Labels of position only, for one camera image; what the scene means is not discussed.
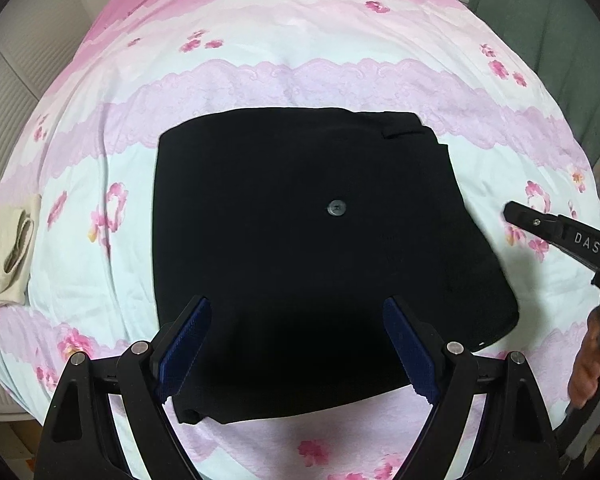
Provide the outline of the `person's right hand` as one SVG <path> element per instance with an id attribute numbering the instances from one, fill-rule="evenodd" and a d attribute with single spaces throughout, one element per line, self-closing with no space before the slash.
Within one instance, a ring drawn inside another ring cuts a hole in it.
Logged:
<path id="1" fill-rule="evenodd" d="M 588 329 L 580 350 L 573 363 L 568 382 L 568 394 L 575 408 L 583 408 L 596 393 L 600 382 L 600 309 L 594 309 L 588 316 Z"/>

